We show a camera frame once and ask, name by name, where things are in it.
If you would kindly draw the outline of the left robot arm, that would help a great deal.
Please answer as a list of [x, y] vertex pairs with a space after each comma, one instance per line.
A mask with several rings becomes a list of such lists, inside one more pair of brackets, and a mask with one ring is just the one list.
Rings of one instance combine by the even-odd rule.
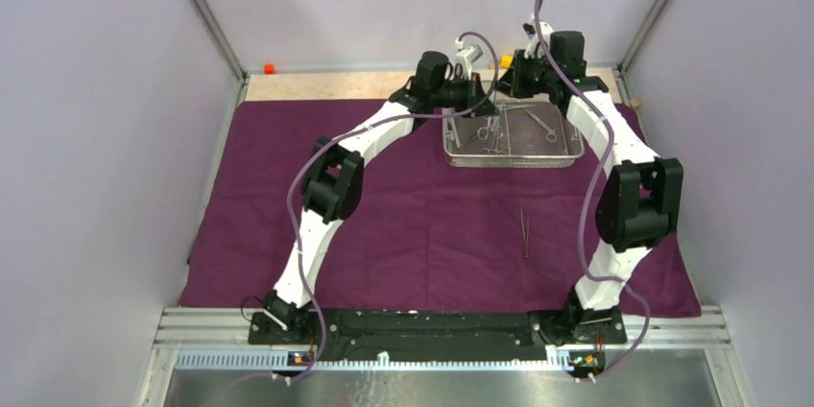
[[361, 202], [366, 165], [429, 119], [495, 113], [492, 91], [473, 69], [482, 55], [475, 45], [458, 49], [453, 59], [423, 53], [415, 74], [376, 113], [350, 132], [315, 143], [290, 188], [300, 192], [301, 200], [301, 212], [289, 213], [294, 245], [263, 304], [262, 316], [280, 340], [291, 344], [306, 334], [307, 305], [319, 270], [339, 227]]

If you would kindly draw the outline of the steel hemostat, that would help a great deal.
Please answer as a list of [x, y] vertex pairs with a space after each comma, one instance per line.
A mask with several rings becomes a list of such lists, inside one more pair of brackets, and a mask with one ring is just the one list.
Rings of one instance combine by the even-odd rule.
[[476, 129], [469, 139], [473, 142], [473, 147], [477, 147], [474, 153], [477, 155], [503, 155], [499, 140], [501, 138], [500, 118], [490, 116], [486, 122]]

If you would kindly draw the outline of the steel needle holder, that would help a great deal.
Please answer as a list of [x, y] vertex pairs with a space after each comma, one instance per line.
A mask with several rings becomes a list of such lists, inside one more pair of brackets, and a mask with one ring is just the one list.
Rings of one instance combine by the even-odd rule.
[[530, 217], [525, 207], [520, 208], [521, 235], [523, 241], [523, 256], [529, 257]]

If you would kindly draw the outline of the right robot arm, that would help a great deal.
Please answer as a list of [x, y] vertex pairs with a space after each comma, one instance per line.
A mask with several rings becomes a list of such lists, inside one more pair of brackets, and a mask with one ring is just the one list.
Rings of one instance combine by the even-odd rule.
[[586, 257], [587, 215], [578, 251], [586, 270], [569, 292], [559, 320], [565, 334], [587, 342], [611, 323], [620, 295], [641, 260], [677, 227], [683, 167], [663, 158], [634, 132], [608, 87], [587, 74], [585, 38], [578, 31], [537, 31], [525, 24], [528, 45], [515, 51], [498, 90], [515, 99], [545, 95], [599, 159], [589, 185], [606, 177], [594, 207], [600, 240]]

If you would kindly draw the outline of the metal mesh instrument tray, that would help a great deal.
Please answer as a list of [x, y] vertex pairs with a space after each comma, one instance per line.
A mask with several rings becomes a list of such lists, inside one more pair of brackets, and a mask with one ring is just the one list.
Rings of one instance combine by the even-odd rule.
[[[501, 93], [494, 97], [500, 118], [499, 144], [503, 155], [477, 155], [469, 139], [489, 117], [452, 118], [460, 135], [461, 146], [456, 149], [448, 134], [448, 121], [443, 121], [443, 151], [447, 162], [459, 168], [565, 168], [584, 155], [583, 138], [567, 122], [561, 111], [547, 95], [530, 99], [514, 99]], [[553, 127], [558, 141], [549, 143], [545, 131], [525, 112], [528, 108]]]

